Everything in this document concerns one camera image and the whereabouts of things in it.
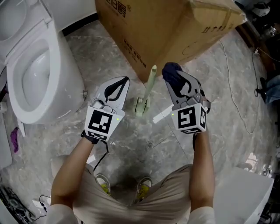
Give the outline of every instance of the black and white marker cube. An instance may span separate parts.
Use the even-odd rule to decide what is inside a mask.
[[[124,113],[122,113],[122,115],[118,115],[89,106],[87,108],[84,131],[86,135],[90,137],[108,141],[123,117]]]
[[[197,103],[171,111],[170,114],[177,130],[194,134],[206,130],[206,111],[202,104]]]

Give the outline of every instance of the sneaker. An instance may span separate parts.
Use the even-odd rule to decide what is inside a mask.
[[[102,189],[104,190],[104,192],[111,196],[111,186],[108,178],[101,173],[98,173],[95,176],[95,178],[97,182],[100,184],[100,186],[102,187]]]
[[[146,197],[146,195],[149,191],[149,188],[152,185],[153,185],[153,182],[150,177],[142,178],[137,185],[136,198],[135,198],[133,204],[136,204],[136,203],[142,201]]]

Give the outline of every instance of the purple object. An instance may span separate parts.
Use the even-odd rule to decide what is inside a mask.
[[[14,153],[18,152],[18,127],[15,127],[14,130],[10,133],[10,139],[14,145]]]

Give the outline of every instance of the cardboard box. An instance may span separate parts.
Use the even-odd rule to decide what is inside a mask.
[[[100,22],[139,78],[184,64],[246,21],[232,0],[95,0]]]

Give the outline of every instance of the beige shorts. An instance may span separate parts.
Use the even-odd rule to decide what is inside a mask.
[[[56,176],[66,156],[52,160],[52,175]],[[152,186],[145,199],[136,205],[125,206],[107,195],[87,164],[74,214],[87,224],[175,224],[190,208],[189,174],[191,165],[172,172]]]

